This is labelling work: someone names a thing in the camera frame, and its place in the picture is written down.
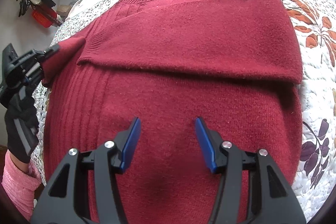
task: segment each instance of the sweater sleeve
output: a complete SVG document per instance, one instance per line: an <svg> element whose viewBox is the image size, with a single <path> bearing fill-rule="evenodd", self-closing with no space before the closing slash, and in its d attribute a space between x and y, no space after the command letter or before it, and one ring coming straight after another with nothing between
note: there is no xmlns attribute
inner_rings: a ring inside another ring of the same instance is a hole
<svg viewBox="0 0 336 224"><path fill-rule="evenodd" d="M30 162L28 174L23 173L14 165L9 151L7 151L2 187L19 212L27 220L30 220L33 214L34 192L40 184L41 176L36 166Z"/></svg>

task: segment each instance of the floral quilt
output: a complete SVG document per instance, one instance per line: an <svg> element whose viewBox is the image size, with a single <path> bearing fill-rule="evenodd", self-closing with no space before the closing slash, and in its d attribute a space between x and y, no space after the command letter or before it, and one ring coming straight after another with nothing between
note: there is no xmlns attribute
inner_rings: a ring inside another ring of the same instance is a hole
<svg viewBox="0 0 336 224"><path fill-rule="evenodd" d="M80 31L117 1L101 1L74 16L59 28L52 43ZM303 81L297 87L303 119L302 152L292 188L308 221L336 183L336 0L282 1L293 23L303 62ZM39 85L34 93L40 128L39 145L32 158L44 184L43 133L50 92Z"/></svg>

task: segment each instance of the wall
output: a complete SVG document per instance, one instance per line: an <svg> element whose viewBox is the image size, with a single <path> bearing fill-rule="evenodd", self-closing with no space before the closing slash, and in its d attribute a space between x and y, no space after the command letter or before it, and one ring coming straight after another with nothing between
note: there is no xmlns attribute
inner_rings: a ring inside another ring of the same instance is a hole
<svg viewBox="0 0 336 224"><path fill-rule="evenodd" d="M61 0L61 4L69 4L73 0ZM57 27L44 28L32 17L31 8L27 13L18 18L19 2L16 0L0 0L0 50L12 43L16 52L21 55L28 50L44 49L48 47L57 31ZM0 105L0 144L7 144L7 136L4 124L6 109Z"/></svg>

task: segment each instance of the red sweater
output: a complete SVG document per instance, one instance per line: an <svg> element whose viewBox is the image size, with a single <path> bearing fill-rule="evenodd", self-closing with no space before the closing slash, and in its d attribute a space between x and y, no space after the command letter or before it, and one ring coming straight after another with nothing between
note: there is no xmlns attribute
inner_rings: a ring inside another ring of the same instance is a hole
<svg viewBox="0 0 336 224"><path fill-rule="evenodd" d="M120 0L62 42L58 56L83 43L53 82L47 179L70 148L95 149L137 116L140 140L118 176L129 223L206 223L219 176L206 168L194 132L203 116L239 148L266 148L293 181L302 65L280 0ZM59 57L44 64L45 81ZM246 175L243 184L246 191ZM97 221L93 177L89 195ZM247 191L241 198L242 218Z"/></svg>

